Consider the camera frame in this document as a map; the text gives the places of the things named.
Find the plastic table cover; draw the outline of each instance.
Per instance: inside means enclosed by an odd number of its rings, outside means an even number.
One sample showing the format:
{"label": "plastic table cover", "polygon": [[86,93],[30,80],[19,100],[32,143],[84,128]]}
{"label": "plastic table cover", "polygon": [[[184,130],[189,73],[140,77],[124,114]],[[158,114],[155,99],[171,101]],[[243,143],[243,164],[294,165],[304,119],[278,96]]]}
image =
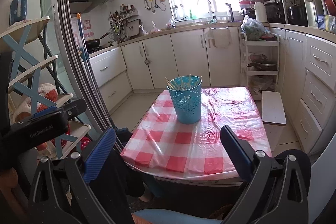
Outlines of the plastic table cover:
{"label": "plastic table cover", "polygon": [[222,146],[220,131],[231,127],[254,150],[272,156],[259,111],[245,87],[202,89],[202,117],[177,120],[169,91],[163,91],[142,118],[121,156],[136,170],[158,177],[219,180],[237,177]]}

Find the screw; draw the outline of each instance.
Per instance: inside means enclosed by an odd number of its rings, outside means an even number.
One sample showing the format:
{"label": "screw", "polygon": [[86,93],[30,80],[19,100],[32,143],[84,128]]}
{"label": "screw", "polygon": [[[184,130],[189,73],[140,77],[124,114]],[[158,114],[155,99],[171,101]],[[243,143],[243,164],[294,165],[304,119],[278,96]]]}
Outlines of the screw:
{"label": "screw", "polygon": [[73,152],[73,153],[71,153],[70,157],[71,157],[72,159],[77,159],[77,158],[80,157],[80,153],[79,153],[79,152]]}
{"label": "screw", "polygon": [[263,158],[266,154],[265,154],[264,151],[262,151],[262,150],[258,150],[258,151],[256,151],[256,155],[257,155],[258,157],[260,157],[260,158]]}
{"label": "screw", "polygon": [[294,155],[289,155],[289,156],[288,156],[288,159],[289,159],[290,161],[296,161],[296,157],[295,157]]}
{"label": "screw", "polygon": [[43,156],[43,157],[40,159],[40,162],[45,163],[47,160],[48,160],[48,157],[47,157],[47,156]]}

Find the blue plastic holder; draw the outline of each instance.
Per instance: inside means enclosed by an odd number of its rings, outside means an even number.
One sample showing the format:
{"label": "blue plastic holder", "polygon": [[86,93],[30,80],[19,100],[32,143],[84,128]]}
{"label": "blue plastic holder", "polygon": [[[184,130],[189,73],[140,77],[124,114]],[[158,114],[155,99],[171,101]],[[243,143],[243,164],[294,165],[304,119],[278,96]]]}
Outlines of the blue plastic holder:
{"label": "blue plastic holder", "polygon": [[202,115],[202,80],[197,76],[182,76],[182,81],[178,77],[172,80],[171,84],[175,85],[176,83],[180,88],[186,90],[172,90],[167,86],[177,119],[184,124],[196,123]]}

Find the black frying pan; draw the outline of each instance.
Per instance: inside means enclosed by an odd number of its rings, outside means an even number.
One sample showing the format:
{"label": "black frying pan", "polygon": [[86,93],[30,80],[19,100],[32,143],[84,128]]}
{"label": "black frying pan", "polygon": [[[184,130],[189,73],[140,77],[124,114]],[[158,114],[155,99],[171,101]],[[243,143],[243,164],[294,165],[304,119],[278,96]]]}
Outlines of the black frying pan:
{"label": "black frying pan", "polygon": [[90,50],[92,48],[97,48],[100,45],[100,40],[103,39],[104,37],[108,36],[110,32],[107,32],[104,34],[101,38],[98,39],[90,39],[88,41],[85,41],[86,49]]}

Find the red and white tablecloth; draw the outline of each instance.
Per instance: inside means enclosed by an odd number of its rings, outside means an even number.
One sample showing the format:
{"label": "red and white tablecloth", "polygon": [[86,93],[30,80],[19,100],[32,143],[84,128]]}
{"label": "red and white tablecloth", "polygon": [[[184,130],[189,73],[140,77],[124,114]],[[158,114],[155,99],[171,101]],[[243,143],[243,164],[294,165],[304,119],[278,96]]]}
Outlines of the red and white tablecloth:
{"label": "red and white tablecloth", "polygon": [[202,118],[177,120],[169,91],[143,117],[121,156],[136,170],[164,178],[218,180],[238,174],[224,150],[220,131],[229,125],[238,138],[271,156],[258,109],[247,88],[202,89]]}

